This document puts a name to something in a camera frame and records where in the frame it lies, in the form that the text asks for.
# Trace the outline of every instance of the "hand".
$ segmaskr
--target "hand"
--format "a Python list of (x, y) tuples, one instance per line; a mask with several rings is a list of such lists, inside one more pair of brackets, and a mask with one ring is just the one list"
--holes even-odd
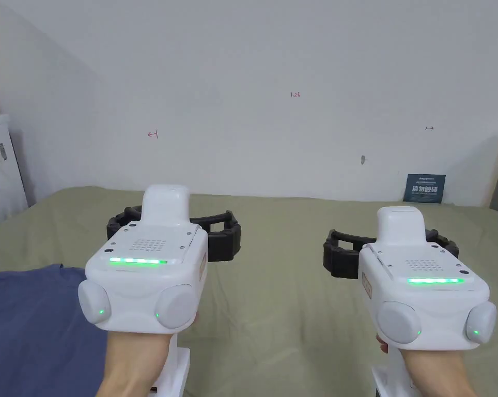
[(104, 379), (97, 397), (145, 397), (161, 375), (170, 334), (108, 332)]
[[(387, 344), (376, 335), (381, 351)], [(401, 350), (405, 367), (424, 397), (476, 397), (471, 388), (462, 352)]]

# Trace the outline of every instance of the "blue cloth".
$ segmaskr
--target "blue cloth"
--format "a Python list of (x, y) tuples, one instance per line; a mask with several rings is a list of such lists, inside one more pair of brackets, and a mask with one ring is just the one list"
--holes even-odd
[(107, 333), (82, 314), (85, 279), (63, 265), (0, 272), (0, 396), (96, 394)]

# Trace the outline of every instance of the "small card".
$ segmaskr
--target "small card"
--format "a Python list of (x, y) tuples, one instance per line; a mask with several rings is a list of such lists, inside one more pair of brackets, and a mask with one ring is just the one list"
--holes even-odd
[(445, 175), (408, 174), (403, 201), (412, 203), (441, 203)]

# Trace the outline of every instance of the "green led light strip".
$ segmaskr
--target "green led light strip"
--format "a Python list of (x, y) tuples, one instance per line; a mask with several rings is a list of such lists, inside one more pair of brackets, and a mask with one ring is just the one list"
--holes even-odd
[(409, 284), (462, 284), (464, 279), (407, 279)]
[(112, 265), (119, 264), (120, 266), (158, 267), (159, 265), (167, 264), (168, 261), (160, 261), (159, 259), (110, 258), (110, 263)]

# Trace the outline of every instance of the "green bedsheet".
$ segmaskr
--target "green bedsheet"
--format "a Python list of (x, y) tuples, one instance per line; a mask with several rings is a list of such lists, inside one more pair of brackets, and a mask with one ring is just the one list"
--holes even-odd
[[(0, 271), (83, 267), (104, 243), (108, 219), (141, 201), (141, 192), (60, 191), (0, 225)], [(330, 276), (322, 244), (331, 228), (375, 236), (383, 205), (394, 203), (192, 196), (192, 217), (234, 212), (242, 249), (209, 265), (199, 324), (180, 336), (191, 349), (185, 395), (374, 397), (370, 367), (386, 357), (357, 281)], [(498, 308), (498, 213), (419, 207), (427, 227), (454, 240), (489, 283)], [(498, 318), (491, 343), (466, 361), (480, 395), (498, 396)]]

